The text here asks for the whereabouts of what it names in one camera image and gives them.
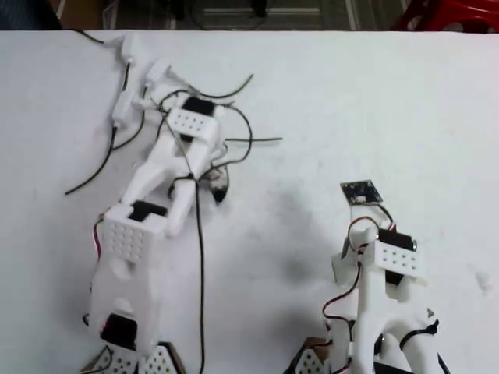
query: plastic part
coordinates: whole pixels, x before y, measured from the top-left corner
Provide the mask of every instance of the plastic part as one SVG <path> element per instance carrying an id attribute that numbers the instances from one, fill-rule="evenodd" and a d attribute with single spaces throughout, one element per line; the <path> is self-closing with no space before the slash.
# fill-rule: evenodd
<path id="1" fill-rule="evenodd" d="M 134 374 L 138 363 L 137 353 L 123 348 L 110 346 L 112 355 L 107 349 L 104 349 L 95 364 L 84 372 L 102 370 L 101 374 Z"/>
<path id="2" fill-rule="evenodd" d="M 158 345 L 149 358 L 140 359 L 139 374 L 177 374 L 177 370 L 166 347 Z"/>
<path id="3" fill-rule="evenodd" d="M 303 351 L 295 367 L 295 374 L 325 374 L 324 365 L 313 349 Z"/>
<path id="4" fill-rule="evenodd" d="M 362 273 L 359 280 L 358 313 L 350 350 L 351 373 L 353 374 L 372 373 L 373 346 L 381 333 L 390 333 L 401 340 L 409 331 L 424 328 L 431 323 L 427 317 L 426 288 L 421 282 L 421 272 L 418 270 L 418 266 L 420 268 L 422 264 L 417 262 L 418 266 L 415 270 L 411 266 L 407 270 L 408 263 L 403 266 L 398 261 L 405 259 L 402 257 L 403 254 L 412 255 L 414 252 L 394 251 L 392 247 L 379 241 L 371 242 L 363 255 Z M 391 256 L 391 263 L 388 263 L 388 253 Z M 387 293 L 386 266 L 392 266 L 392 270 L 404 270 L 411 273 L 409 277 L 402 279 L 395 297 Z M 407 343 L 404 354 L 414 373 L 437 374 L 440 372 L 432 336 L 414 337 Z"/>
<path id="5" fill-rule="evenodd" d="M 408 275 L 420 281 L 424 280 L 425 271 L 422 256 L 419 252 L 375 241 L 374 262 L 381 269 Z"/>
<path id="6" fill-rule="evenodd" d="M 149 214 L 143 222 L 129 219 L 131 206 L 117 204 L 104 216 L 102 257 L 90 298 L 89 328 L 100 336 L 111 314 L 136 321 L 136 349 L 149 355 L 157 343 L 160 284 L 155 252 L 167 219 Z"/>
<path id="7" fill-rule="evenodd" d="M 122 202 L 132 205 L 137 200 L 144 199 L 162 182 L 177 177 L 186 177 L 189 167 L 195 178 L 210 167 L 211 155 L 221 143 L 221 130 L 218 121 L 206 115 L 200 115 L 181 108 L 174 108 L 166 119 L 167 123 L 150 152 L 147 161 L 140 166 L 129 183 Z M 174 136 L 168 129 L 170 125 Z M 186 148 L 189 165 L 186 164 L 183 151 L 179 149 L 180 135 L 192 137 L 192 142 Z M 168 215 L 166 235 L 174 238 L 182 230 L 187 214 L 193 206 L 195 182 L 183 179 L 175 183 L 175 198 Z"/>
<path id="8" fill-rule="evenodd" d="M 112 111 L 112 120 L 119 129 L 128 126 L 132 120 L 131 110 L 135 94 L 131 90 L 124 90 L 119 94 L 115 109 Z"/>
<path id="9" fill-rule="evenodd" d="M 218 135 L 217 120 L 185 109 L 173 108 L 168 116 L 173 131 L 213 143 Z"/>
<path id="10" fill-rule="evenodd" d="M 139 38 L 136 33 L 125 35 L 122 44 L 122 59 L 126 64 L 134 66 L 139 55 Z"/>
<path id="11" fill-rule="evenodd" d="M 166 58 L 158 58 L 146 74 L 146 87 L 154 88 L 162 78 L 166 77 L 167 68 Z"/>
<path id="12" fill-rule="evenodd" d="M 177 370 L 168 349 L 163 345 L 158 345 L 147 358 L 140 358 L 136 352 L 114 345 L 109 347 L 112 354 L 104 349 L 97 360 L 92 360 L 95 363 L 82 372 L 101 370 L 99 374 L 182 374 L 182 369 Z"/>

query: red chair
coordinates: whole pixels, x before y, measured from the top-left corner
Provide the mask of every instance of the red chair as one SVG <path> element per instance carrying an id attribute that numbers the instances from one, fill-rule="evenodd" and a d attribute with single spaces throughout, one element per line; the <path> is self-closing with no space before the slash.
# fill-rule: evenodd
<path id="1" fill-rule="evenodd" d="M 440 31 L 460 23 L 466 33 L 486 33 L 489 27 L 499 32 L 499 0 L 412 0 L 392 29 L 408 30 L 418 16 L 417 31 Z"/>

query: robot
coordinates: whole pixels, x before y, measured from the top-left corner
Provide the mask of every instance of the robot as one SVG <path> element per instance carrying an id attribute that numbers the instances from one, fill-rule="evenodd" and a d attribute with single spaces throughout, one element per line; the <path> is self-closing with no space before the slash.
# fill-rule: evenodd
<path id="1" fill-rule="evenodd" d="M 146 76 L 146 88 L 163 90 L 157 82 L 167 72 L 165 62 L 158 60 Z M 227 168 L 213 165 L 223 164 L 226 153 L 220 125 L 225 109 L 190 95 L 166 108 L 165 100 L 157 103 L 154 96 L 157 92 L 138 97 L 124 90 L 112 115 L 118 129 L 126 127 L 137 110 L 159 114 L 161 123 L 147 160 L 135 171 L 122 198 L 100 216 L 101 240 L 94 231 L 99 261 L 85 322 L 90 333 L 108 346 L 82 373 L 184 372 L 175 350 L 157 335 L 158 264 L 165 238 L 181 233 L 202 181 L 218 203 L 225 198 Z M 147 201 L 159 185 L 170 186 L 168 209 Z"/>
<path id="2" fill-rule="evenodd" d="M 332 265 L 335 282 L 349 288 L 322 308 L 328 340 L 304 344 L 286 373 L 449 373 L 434 341 L 439 321 L 426 307 L 423 251 L 409 235 L 397 232 L 371 181 L 344 183 L 342 189 L 353 219 Z M 346 297 L 355 304 L 347 316 L 328 312 Z M 338 325 L 331 328 L 330 322 Z M 346 358 L 340 323 L 349 336 Z"/>

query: black wire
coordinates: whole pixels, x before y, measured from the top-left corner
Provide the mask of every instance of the black wire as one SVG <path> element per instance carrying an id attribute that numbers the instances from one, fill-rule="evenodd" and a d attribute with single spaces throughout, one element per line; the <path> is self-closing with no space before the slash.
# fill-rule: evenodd
<path id="1" fill-rule="evenodd" d="M 80 29 L 67 29 L 67 30 L 68 31 L 74 31 L 75 33 L 83 35 L 84 37 L 86 37 L 87 39 L 90 39 L 91 41 L 94 41 L 95 43 L 105 44 L 104 41 L 102 41 L 100 39 L 97 39 L 96 37 L 91 36 L 90 34 L 88 34 L 87 32 L 85 32 L 83 30 L 80 30 Z"/>
<path id="2" fill-rule="evenodd" d="M 400 350 L 402 350 L 404 348 L 404 346 L 407 344 L 407 341 L 411 338 L 411 337 L 414 337 L 416 335 L 420 335 L 422 333 L 428 333 L 430 335 L 434 335 L 437 333 L 437 328 L 438 328 L 438 324 L 440 322 L 437 320 L 435 320 L 434 323 L 432 323 L 431 325 L 429 325 L 428 327 L 424 328 L 424 329 L 419 329 L 419 330 L 413 330 L 413 331 L 410 331 L 408 332 L 401 340 L 400 340 L 400 344 L 398 345 L 400 347 Z M 447 365 L 445 365 L 445 362 L 444 362 L 444 359 L 440 356 L 440 353 L 438 354 L 438 365 L 440 365 L 442 371 L 445 373 L 445 374 L 451 374 L 451 371 L 449 370 L 449 368 L 447 367 Z"/>
<path id="3" fill-rule="evenodd" d="M 161 119 L 161 122 L 159 122 L 159 126 L 157 127 L 157 132 L 156 132 L 156 140 L 159 138 L 159 134 L 161 133 L 161 129 L 163 128 L 163 124 L 166 122 L 166 117 L 168 116 L 168 113 L 163 114 L 163 118 Z"/>
<path id="4" fill-rule="evenodd" d="M 283 138 L 261 138 L 261 139 L 253 139 L 253 143 L 258 142 L 280 142 L 284 140 Z M 248 143 L 248 139 L 240 139 L 240 138 L 225 138 L 225 142 L 240 142 L 240 143 Z"/>
<path id="5" fill-rule="evenodd" d="M 244 122 L 246 123 L 246 127 L 248 128 L 248 133 L 249 133 L 248 148 L 246 149 L 246 152 L 244 153 L 244 155 L 241 158 L 239 158 L 237 160 L 230 160 L 230 161 L 222 162 L 221 164 L 214 165 L 213 167 L 211 167 L 208 170 L 206 170 L 200 176 L 200 178 L 199 178 L 200 181 L 202 181 L 203 179 L 205 179 L 206 176 L 209 175 L 214 169 L 222 168 L 224 166 L 231 165 L 231 164 L 239 164 L 239 163 L 243 162 L 246 158 L 248 158 L 248 156 L 251 153 L 251 148 L 253 146 L 253 130 L 251 129 L 250 120 L 237 107 L 227 106 L 226 108 L 228 108 L 228 109 L 230 109 L 230 110 L 235 111 L 236 113 L 238 113 L 241 116 L 241 118 L 244 120 Z"/>
<path id="6" fill-rule="evenodd" d="M 445 365 L 444 359 L 440 356 L 440 353 L 438 354 L 438 365 L 440 365 L 440 367 L 442 368 L 442 372 L 444 372 L 445 374 L 451 374 L 451 371 L 449 370 L 447 365 Z"/>
<path id="7" fill-rule="evenodd" d="M 196 183 L 196 222 L 197 235 L 200 241 L 200 344 L 201 344 L 201 364 L 200 374 L 204 372 L 205 362 L 205 347 L 204 347 L 204 239 L 203 225 L 201 223 L 201 208 L 200 208 L 200 184 Z"/>
<path id="8" fill-rule="evenodd" d="M 363 203 L 363 204 L 360 204 L 360 205 L 364 205 L 364 206 L 377 206 L 388 217 L 388 219 L 390 220 L 391 224 L 394 223 L 393 217 L 391 216 L 390 212 L 388 211 L 387 208 L 385 208 L 383 205 L 381 205 L 381 203 Z"/>
<path id="9" fill-rule="evenodd" d="M 123 80 L 122 91 L 126 90 L 126 87 L 128 86 L 128 74 L 129 74 L 129 72 L 130 72 L 130 63 L 126 64 L 125 79 Z"/>
<path id="10" fill-rule="evenodd" d="M 112 147 L 113 147 L 113 144 L 115 143 L 115 136 L 116 136 L 117 129 L 118 128 L 116 128 L 115 126 L 112 127 L 111 140 L 109 141 L 108 152 L 106 153 L 106 156 L 105 156 L 104 160 L 102 161 L 101 166 L 99 166 L 99 168 L 85 182 L 82 182 L 79 185 L 77 185 L 76 187 L 70 189 L 69 191 L 64 192 L 65 195 L 70 195 L 73 192 L 81 189 L 85 185 L 92 182 L 101 173 L 102 169 L 104 169 L 104 166 L 108 163 L 109 156 L 111 156 Z"/>
<path id="11" fill-rule="evenodd" d="M 105 372 L 107 369 L 109 369 L 111 367 L 111 364 L 112 364 L 113 351 L 111 350 L 111 348 L 108 345 L 106 345 L 104 351 L 102 352 L 102 355 L 104 354 L 105 351 L 109 352 L 109 361 L 106 364 L 106 366 L 104 366 L 103 368 L 100 368 L 100 369 L 96 369 L 96 370 L 86 370 L 84 372 L 80 372 L 80 374 L 95 374 L 97 372 Z"/>
<path id="12" fill-rule="evenodd" d="M 146 92 L 147 92 L 147 87 L 144 87 L 143 88 L 143 91 L 142 91 L 142 98 L 144 99 L 146 97 Z M 130 139 L 126 140 L 124 143 L 121 143 L 119 146 L 115 146 L 112 150 L 115 151 L 115 150 L 119 150 L 120 148 L 124 147 L 125 145 L 127 145 L 128 143 L 132 142 L 139 134 L 140 132 L 142 131 L 143 129 L 143 124 L 146 120 L 146 111 L 145 110 L 142 110 L 142 119 L 140 120 L 140 126 L 139 128 L 137 129 L 137 131 L 135 131 L 135 134 L 133 134 Z"/>
<path id="13" fill-rule="evenodd" d="M 438 328 L 438 324 L 440 322 L 437 320 L 435 320 L 434 323 L 432 323 L 431 325 L 429 325 L 428 327 L 425 327 L 424 329 L 419 329 L 419 330 L 413 330 L 413 331 L 409 331 L 401 340 L 400 340 L 400 344 L 398 345 L 400 347 L 400 350 L 404 349 L 404 346 L 407 344 L 407 342 L 409 341 L 409 339 L 411 337 L 415 337 L 416 335 L 421 335 L 421 334 L 424 334 L 424 333 L 427 333 L 429 335 L 434 335 L 437 333 L 437 328 Z"/>
<path id="14" fill-rule="evenodd" d="M 241 86 L 239 86 L 238 88 L 236 88 L 232 92 L 226 93 L 224 95 L 210 95 L 208 93 L 204 93 L 204 92 L 199 91 L 196 87 L 191 86 L 191 85 L 189 85 L 189 88 L 191 90 L 195 91 L 200 96 L 207 97 L 209 99 L 226 99 L 228 97 L 232 97 L 234 95 L 237 95 L 239 92 L 241 92 L 242 90 L 244 90 L 246 88 L 246 86 L 248 84 L 250 84 L 250 82 L 251 82 L 251 80 L 253 79 L 254 76 L 255 76 L 254 74 L 249 75 L 249 77 L 246 78 L 246 80 L 242 83 Z"/>

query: white table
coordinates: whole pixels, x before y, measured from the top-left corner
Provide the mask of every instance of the white table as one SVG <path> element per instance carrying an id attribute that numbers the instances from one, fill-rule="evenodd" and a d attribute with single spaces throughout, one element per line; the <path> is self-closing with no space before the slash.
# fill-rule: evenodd
<path id="1" fill-rule="evenodd" d="M 231 168 L 220 207 L 203 196 L 207 374 L 281 373 L 305 337 L 324 335 L 320 307 L 339 292 L 330 258 L 349 223 L 338 184 L 363 178 L 428 254 L 430 305 L 452 373 L 497 371 L 497 36 L 151 31 L 140 39 L 137 89 L 158 55 L 213 92 L 254 72 L 237 104 L 255 136 L 285 137 Z M 0 372 L 68 374 L 101 347 L 81 322 L 96 262 L 91 226 L 119 198 L 155 128 L 64 197 L 102 158 L 122 67 L 71 32 L 1 33 L 0 51 Z M 237 117 L 226 118 L 227 136 L 246 136 Z M 185 231 L 165 248 L 162 332 L 196 373 L 193 217 Z M 484 274 L 489 291 L 477 281 Z"/>

